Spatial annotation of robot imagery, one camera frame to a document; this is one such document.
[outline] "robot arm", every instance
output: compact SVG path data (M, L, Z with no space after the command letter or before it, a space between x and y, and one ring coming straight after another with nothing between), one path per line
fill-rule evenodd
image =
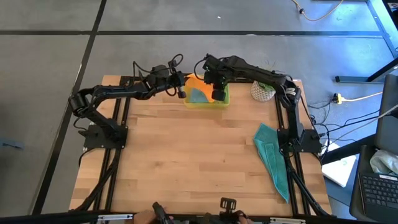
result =
M294 109L301 96L301 89L287 79L289 76L255 67L237 56L218 59L207 54L203 68L206 70L205 83L213 84L212 97L215 100L224 100L226 84L237 78L248 78L272 86L286 109Z
M293 82L290 76L255 67L237 56L218 59L207 54L204 61L203 69L205 69L205 76L203 81L207 84L213 84L213 93L211 95L213 99L224 100L225 86L228 82L232 82L239 78L248 78L270 85L274 88L276 97L278 97L288 114L289 128L279 130L279 141L288 142L291 145L300 145L305 137L306 131L311 135L314 134L314 130L304 130L303 124L299 121L299 109L297 104L301 97L301 89ZM316 147L309 147L309 149L315 152L320 151L319 142Z
M69 104L73 114L78 118L88 118L95 125L90 125L88 130L79 131L86 137L85 147L88 149L96 147L118 148L124 147L126 143L127 128L118 125L113 119L105 118L96 109L100 103L107 99L135 98L137 100L148 100L156 93L174 88L174 96L185 98L186 94L181 90L185 85L187 73L176 71L176 62L169 62L169 67L158 65L150 71L148 76L142 78L141 82L127 83L119 86L97 85L93 88L80 90L69 97Z

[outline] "yellow cable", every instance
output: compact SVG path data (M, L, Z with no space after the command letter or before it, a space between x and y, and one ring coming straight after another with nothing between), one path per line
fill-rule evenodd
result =
M301 8L300 4L299 4L296 0L292 0L292 1L294 2L294 4L296 4L296 6L298 7L298 10L302 10L302 9L303 9L303 8ZM304 9L303 9L303 12L302 12L301 14L303 14L303 16L304 16L308 21L311 21L311 22L319 21L319 20L325 18L326 16L329 16L334 10L337 9L337 7L339 7L339 6L341 5L341 3L343 3L343 1L344 1L344 0L341 0L341 1L337 4L337 6L335 6L330 12L328 12L326 15L324 15L324 16L318 18L318 19L310 19L310 18L308 18L307 15L306 15L305 12L304 12Z
M349 99L346 99L346 98L344 98L344 97L341 97L341 100L342 100L342 101L347 101L347 102L354 102L354 101L358 101L358 100L364 100L364 99L369 98L369 97L372 97L372 96L380 95L380 94L382 94L382 93L383 93L383 92L375 93L375 94L372 94L372 95L369 95L369 96L364 96L364 97L360 97L360 98L352 99L352 100L349 100Z

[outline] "green towel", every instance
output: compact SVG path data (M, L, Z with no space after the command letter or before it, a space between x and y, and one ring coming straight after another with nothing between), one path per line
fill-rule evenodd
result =
M253 138L262 162L271 175L279 194L289 202L286 166L283 155L279 152L278 135L275 130L261 124Z

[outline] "concrete floor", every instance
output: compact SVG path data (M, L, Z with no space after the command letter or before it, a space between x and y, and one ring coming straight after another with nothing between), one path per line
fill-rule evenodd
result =
M300 3L311 17L336 4L311 0ZM91 30L99 5L100 0L2 0L0 29ZM99 29L377 31L377 25L363 2L345 2L330 17L314 23L299 16L289 0L113 0L107 3ZM9 147L0 150L0 216L29 213L87 40L88 36L0 36L0 136L25 144L23 151ZM206 53L219 57L235 54L260 66L267 60L275 62L274 69L303 80L309 103L328 100L334 93L356 98L381 91L382 85L337 84L333 77L368 76L393 59L383 39L369 37L99 36L81 87L100 83L103 75L130 75L133 60L150 68L166 63L177 53L185 56L179 68L186 72L192 71ZM332 105L327 123L341 124L376 111L380 99L376 96ZM324 117L323 110L310 112L319 121ZM346 139L360 139L375 130L373 124ZM82 144L83 138L70 128L45 213L68 209ZM348 217L344 205L331 203L334 214Z

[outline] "yellow tray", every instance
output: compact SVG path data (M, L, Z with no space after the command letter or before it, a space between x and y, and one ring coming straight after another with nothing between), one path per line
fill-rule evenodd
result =
M190 103L189 99L191 98L192 88L190 86L184 86L183 90L187 94L187 97L184 98L184 104L187 108L226 108L229 105L229 85L224 89L225 100L215 100L214 103Z

